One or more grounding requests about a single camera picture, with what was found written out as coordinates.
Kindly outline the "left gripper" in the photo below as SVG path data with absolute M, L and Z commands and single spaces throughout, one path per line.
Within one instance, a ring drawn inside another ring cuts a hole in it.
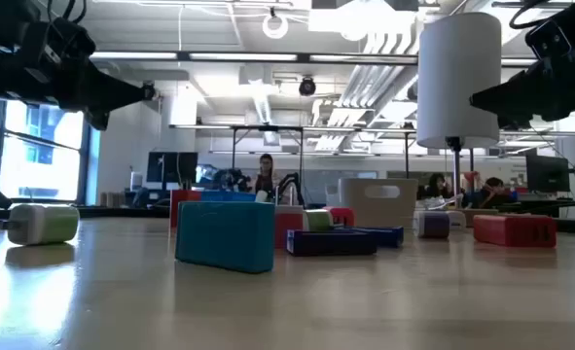
M 157 94 L 153 84 L 140 87 L 99 70 L 87 72 L 76 90 L 76 60 L 65 59 L 39 81 L 17 59 L 0 57 L 0 98 L 28 104 L 56 105 L 75 110 L 77 101 L 88 110 L 86 122 L 95 130 L 106 130 L 110 113 L 129 104 L 152 100 Z

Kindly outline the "wide red block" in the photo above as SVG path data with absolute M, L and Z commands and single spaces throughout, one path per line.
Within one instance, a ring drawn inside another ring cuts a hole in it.
M 474 238 L 483 243 L 515 248 L 555 248 L 557 224 L 541 215 L 477 215 Z

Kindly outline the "narrow red block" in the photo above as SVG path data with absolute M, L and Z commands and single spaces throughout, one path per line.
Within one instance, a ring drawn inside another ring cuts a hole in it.
M 171 228 L 177 227 L 179 204 L 185 201 L 200 201 L 200 192 L 192 190 L 170 191 L 169 226 Z

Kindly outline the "green white charger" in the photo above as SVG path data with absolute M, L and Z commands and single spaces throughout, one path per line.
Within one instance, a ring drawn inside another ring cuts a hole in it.
M 0 219 L 0 229 L 21 246 L 61 244 L 75 237 L 79 219 L 74 206 L 23 203 L 11 208 L 8 219 Z
M 327 231 L 334 226 L 332 214 L 326 209 L 304 211 L 303 228 L 307 231 Z

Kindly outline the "purple white charger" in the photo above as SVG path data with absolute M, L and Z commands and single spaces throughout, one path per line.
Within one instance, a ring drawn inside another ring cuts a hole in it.
M 449 214 L 445 211 L 416 211 L 413 215 L 413 233 L 419 239 L 448 239 Z

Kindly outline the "blue case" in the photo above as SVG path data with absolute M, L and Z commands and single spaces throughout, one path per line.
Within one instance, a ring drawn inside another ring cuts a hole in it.
M 369 234 L 379 247 L 401 248 L 404 243 L 403 227 L 348 227 L 347 230 Z

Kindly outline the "small red block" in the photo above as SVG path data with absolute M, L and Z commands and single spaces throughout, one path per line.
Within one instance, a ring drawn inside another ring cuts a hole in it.
M 353 227 L 355 225 L 354 212 L 348 207 L 326 206 L 324 210 L 329 213 L 335 226 Z

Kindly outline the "purple case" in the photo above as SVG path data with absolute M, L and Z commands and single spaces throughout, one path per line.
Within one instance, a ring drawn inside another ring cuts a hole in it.
M 289 230 L 286 250 L 295 257 L 369 256 L 377 252 L 377 243 L 365 232 Z

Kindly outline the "black computer monitor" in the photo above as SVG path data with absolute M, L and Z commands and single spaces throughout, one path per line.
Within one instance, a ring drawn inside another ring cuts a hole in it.
M 525 157 L 527 186 L 540 193 L 569 192 L 568 161 L 563 157 Z
M 152 183 L 194 183 L 198 154 L 187 152 L 150 152 L 146 180 Z

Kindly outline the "white shade table lamp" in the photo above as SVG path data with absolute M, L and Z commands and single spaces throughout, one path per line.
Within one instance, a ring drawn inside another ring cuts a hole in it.
M 501 78 L 501 23 L 481 12 L 443 17 L 419 37 L 416 143 L 453 152 L 454 192 L 460 193 L 463 149 L 499 141 L 497 117 L 470 97 Z

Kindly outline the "person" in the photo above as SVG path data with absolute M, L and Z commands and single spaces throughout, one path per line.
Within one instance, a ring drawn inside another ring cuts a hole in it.
M 488 178 L 480 190 L 479 207 L 482 209 L 497 208 L 501 205 L 514 203 L 516 200 L 506 190 L 503 181 L 496 177 Z
M 264 191 L 270 193 L 274 187 L 273 181 L 273 158 L 269 154 L 263 154 L 259 159 L 260 169 L 255 181 L 255 193 Z
M 443 198 L 447 198 L 449 196 L 447 182 L 442 173 L 433 173 L 430 176 L 426 187 L 426 196 Z

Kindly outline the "large window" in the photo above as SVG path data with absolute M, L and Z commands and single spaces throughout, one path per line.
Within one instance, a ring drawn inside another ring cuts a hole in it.
M 87 140 L 80 112 L 0 100 L 0 191 L 27 200 L 77 200 Z

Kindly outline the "long ceiling light bar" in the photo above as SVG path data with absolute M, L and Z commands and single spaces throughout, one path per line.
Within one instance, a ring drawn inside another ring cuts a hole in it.
M 296 63 L 339 65 L 417 65 L 414 54 L 305 53 L 305 52 L 95 52 L 94 61 Z

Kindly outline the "teal rectangular block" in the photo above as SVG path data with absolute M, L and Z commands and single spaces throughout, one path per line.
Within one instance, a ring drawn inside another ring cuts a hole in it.
M 244 273 L 273 269 L 275 206 L 245 201 L 179 204 L 175 259 Z

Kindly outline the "black metal background frame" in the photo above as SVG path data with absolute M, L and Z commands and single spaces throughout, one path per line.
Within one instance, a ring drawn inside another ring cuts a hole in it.
M 235 168 L 235 153 L 237 144 L 237 132 L 239 130 L 257 130 L 260 132 L 287 132 L 294 131 L 299 132 L 300 137 L 297 141 L 300 145 L 300 150 L 297 152 L 299 156 L 299 176 L 303 176 L 304 170 L 304 146 L 305 141 L 304 136 L 306 132 L 320 132 L 320 133 L 359 133 L 359 132 L 370 132 L 370 133 L 381 133 L 381 134 L 402 134 L 405 140 L 405 144 L 408 144 L 409 136 L 411 134 L 416 134 L 414 128 L 363 128 L 354 126 L 297 126 L 297 125 L 281 125 L 281 124 L 170 124 L 169 128 L 173 129 L 193 129 L 193 130 L 205 130 L 205 129 L 220 129 L 220 130 L 230 130 L 233 133 L 232 141 L 232 168 Z

